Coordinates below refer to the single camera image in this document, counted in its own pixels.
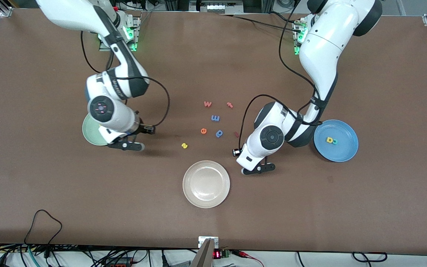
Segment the table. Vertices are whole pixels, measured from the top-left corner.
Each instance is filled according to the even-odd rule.
[[[274,15],[251,17],[283,25]],[[0,242],[22,242],[34,212],[45,208],[64,224],[54,243],[196,247],[199,235],[215,235],[243,250],[427,253],[427,27],[420,17],[382,17],[339,59],[322,118],[355,129],[354,159],[336,164],[313,146],[284,145],[269,158],[274,172],[250,176],[231,156],[247,103],[269,93],[297,109],[312,94],[278,59],[281,31],[188,12],[154,12],[141,31],[135,55],[172,104],[158,133],[139,137],[146,150],[124,152],[83,138],[83,88],[93,72],[80,33],[40,10],[0,19]],[[102,69],[108,53],[88,36],[87,56]],[[304,73],[290,39],[283,48]],[[267,102],[251,106],[246,135]],[[128,105],[155,122],[166,96],[153,84]],[[231,179],[224,203],[207,210],[182,191],[184,172],[203,159],[223,165]],[[29,242],[46,243],[57,229],[39,216]]]

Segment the white mounting plate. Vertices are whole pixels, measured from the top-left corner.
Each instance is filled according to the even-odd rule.
[[[218,248],[218,237],[199,237],[199,248],[207,238],[213,238],[215,240],[215,248]]]

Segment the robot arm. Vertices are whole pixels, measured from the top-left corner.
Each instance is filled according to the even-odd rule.
[[[142,96],[149,79],[117,79],[148,76],[126,45],[126,40],[113,24],[119,16],[107,0],[37,0],[46,17],[54,24],[72,30],[98,33],[114,52],[120,65],[88,77],[85,96],[88,112],[100,124],[100,133],[109,143],[139,128],[142,120],[122,101]]]
[[[320,119],[337,83],[340,54],[352,35],[368,32],[381,15],[380,0],[309,0],[307,5],[313,14],[306,18],[308,31],[302,36],[299,59],[319,95],[314,93],[304,116],[288,111],[278,102],[262,108],[254,122],[254,132],[241,152],[234,152],[239,156],[237,162],[248,171],[278,151],[284,141],[293,147],[310,142],[316,128],[314,123]],[[277,141],[273,132],[278,129],[281,132]]]

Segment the blue plate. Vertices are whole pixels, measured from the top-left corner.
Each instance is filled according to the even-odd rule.
[[[328,120],[315,129],[314,145],[326,159],[346,162],[357,153],[359,139],[354,129],[345,122]]]

